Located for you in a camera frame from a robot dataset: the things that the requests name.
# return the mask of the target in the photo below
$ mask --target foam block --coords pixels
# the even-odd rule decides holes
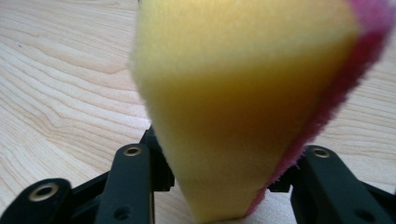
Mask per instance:
[[[131,70],[197,222],[243,217],[379,57],[386,0],[143,0]]]

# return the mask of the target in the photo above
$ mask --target wooden table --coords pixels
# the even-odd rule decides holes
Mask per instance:
[[[0,0],[0,214],[49,177],[77,186],[110,167],[150,121],[126,69],[137,1]],[[396,34],[315,144],[360,179],[396,186]],[[156,194],[157,223],[191,223],[178,187]],[[288,194],[228,223],[293,223]]]

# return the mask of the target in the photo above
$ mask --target metal grommet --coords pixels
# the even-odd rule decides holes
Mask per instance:
[[[327,151],[324,150],[324,149],[318,148],[318,147],[312,149],[312,152],[313,152],[314,155],[317,156],[317,157],[321,157],[321,158],[329,158],[329,157],[330,157],[329,152],[327,152]]]
[[[47,183],[38,186],[32,193],[29,194],[29,200],[32,202],[41,202],[47,200],[56,192],[58,192],[59,186],[54,183]]]
[[[125,156],[137,156],[142,152],[140,147],[128,147],[124,150]]]

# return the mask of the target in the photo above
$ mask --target pink felt layer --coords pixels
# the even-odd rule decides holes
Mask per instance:
[[[380,56],[387,36],[394,23],[395,8],[389,0],[347,0],[361,24],[361,35],[351,51],[349,59],[338,77],[323,96],[323,99],[302,132],[291,143],[283,155],[272,177],[258,192],[256,199],[246,211],[246,216],[254,212],[264,198],[265,190],[302,155],[304,144],[314,139],[332,119],[337,109],[347,99],[347,94],[359,84],[359,80]]]

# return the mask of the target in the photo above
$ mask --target light wooden surface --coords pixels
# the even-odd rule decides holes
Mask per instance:
[[[49,177],[77,186],[110,167],[149,120],[126,69],[136,0],[0,0],[0,214]],[[316,144],[363,181],[396,186],[396,34]],[[157,223],[191,223],[178,188],[156,194]],[[294,223],[288,194],[249,218]]]

